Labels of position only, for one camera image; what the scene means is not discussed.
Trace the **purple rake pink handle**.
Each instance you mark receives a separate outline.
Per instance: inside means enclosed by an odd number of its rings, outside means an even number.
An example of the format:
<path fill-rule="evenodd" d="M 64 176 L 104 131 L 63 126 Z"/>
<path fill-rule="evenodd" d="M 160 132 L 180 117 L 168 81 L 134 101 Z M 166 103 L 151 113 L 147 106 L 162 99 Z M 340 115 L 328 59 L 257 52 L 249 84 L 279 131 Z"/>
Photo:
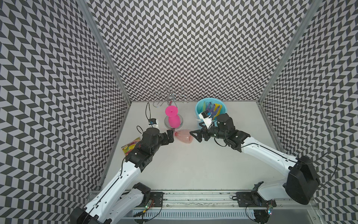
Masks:
<path fill-rule="evenodd" d="M 207 107 L 208 115 L 210 117 L 212 117 L 212 118 L 214 117 L 213 112 L 214 112 L 214 109 L 215 109 L 215 105 L 216 104 L 213 104 L 213 103 L 210 102 L 208 107 Z"/>

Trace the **clear pink plastic glass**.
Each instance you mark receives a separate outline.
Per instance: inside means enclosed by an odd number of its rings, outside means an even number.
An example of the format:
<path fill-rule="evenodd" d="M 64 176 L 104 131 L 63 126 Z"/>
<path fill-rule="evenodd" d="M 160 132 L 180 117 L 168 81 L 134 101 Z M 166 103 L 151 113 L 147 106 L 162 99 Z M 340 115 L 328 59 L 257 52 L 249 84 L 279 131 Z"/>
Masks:
<path fill-rule="evenodd" d="M 190 134 L 190 130 L 177 130 L 174 132 L 174 136 L 181 142 L 185 144 L 190 144 L 193 142 L 193 136 Z"/>

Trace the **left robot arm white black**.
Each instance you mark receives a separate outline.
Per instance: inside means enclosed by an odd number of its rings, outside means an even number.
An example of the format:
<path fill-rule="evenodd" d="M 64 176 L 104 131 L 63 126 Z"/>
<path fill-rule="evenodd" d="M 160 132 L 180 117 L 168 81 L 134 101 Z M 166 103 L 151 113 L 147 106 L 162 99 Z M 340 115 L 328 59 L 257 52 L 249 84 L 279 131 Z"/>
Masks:
<path fill-rule="evenodd" d="M 83 208 L 75 208 L 70 215 L 71 224 L 116 224 L 127 213 L 140 205 L 146 205 L 151 189 L 137 183 L 125 193 L 128 186 L 148 166 L 161 146 L 174 142 L 174 131 L 161 133 L 150 127 L 142 139 L 123 159 L 121 168 L 112 180 Z"/>

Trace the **yellow toy shovel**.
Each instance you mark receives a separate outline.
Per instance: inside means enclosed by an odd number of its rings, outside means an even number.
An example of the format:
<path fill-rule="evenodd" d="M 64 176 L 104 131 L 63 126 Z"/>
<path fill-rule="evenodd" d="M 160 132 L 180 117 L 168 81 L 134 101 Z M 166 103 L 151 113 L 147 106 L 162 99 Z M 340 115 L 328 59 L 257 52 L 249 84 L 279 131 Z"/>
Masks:
<path fill-rule="evenodd" d="M 221 109 L 222 109 L 222 105 L 221 105 L 221 104 L 216 104 L 216 105 L 215 105 L 214 112 L 213 112 L 213 115 L 214 115 L 214 116 L 219 115 L 220 112 L 221 112 Z"/>

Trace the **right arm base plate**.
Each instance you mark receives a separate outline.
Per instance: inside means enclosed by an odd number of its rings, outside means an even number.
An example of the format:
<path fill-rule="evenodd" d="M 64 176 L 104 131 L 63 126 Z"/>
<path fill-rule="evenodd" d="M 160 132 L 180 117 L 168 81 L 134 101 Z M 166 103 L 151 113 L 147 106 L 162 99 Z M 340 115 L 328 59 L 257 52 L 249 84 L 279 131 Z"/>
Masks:
<path fill-rule="evenodd" d="M 238 202 L 239 207 L 258 207 L 258 208 L 275 208 L 277 207 L 275 200 L 265 201 L 258 193 L 252 192 L 236 192 L 233 200 Z"/>

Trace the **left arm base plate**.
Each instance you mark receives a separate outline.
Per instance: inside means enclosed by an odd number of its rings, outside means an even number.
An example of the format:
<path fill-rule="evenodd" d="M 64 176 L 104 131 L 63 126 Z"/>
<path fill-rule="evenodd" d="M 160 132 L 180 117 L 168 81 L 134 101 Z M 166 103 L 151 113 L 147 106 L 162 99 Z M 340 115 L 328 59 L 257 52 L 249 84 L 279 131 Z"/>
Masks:
<path fill-rule="evenodd" d="M 162 207 L 164 200 L 163 198 L 164 192 L 161 191 L 145 193 L 142 203 L 139 205 L 139 207 L 144 207 L 149 203 L 149 201 L 151 201 L 151 207 Z"/>

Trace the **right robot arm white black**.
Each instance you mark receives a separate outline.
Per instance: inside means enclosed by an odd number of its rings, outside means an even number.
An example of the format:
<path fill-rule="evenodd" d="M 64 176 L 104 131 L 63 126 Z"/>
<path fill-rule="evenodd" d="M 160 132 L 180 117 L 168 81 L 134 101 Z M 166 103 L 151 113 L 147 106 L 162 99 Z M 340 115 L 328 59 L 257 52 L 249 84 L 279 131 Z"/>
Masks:
<path fill-rule="evenodd" d="M 320 180 L 311 158 L 296 158 L 266 146 L 250 134 L 237 130 L 228 114 L 220 114 L 213 121 L 205 113 L 201 114 L 200 129 L 191 131 L 198 142 L 210 138 L 222 139 L 226 146 L 240 153 L 253 156 L 283 175 L 274 182 L 259 182 L 249 195 L 249 205 L 262 207 L 276 199 L 292 199 L 303 205 L 309 204 L 320 186 Z"/>

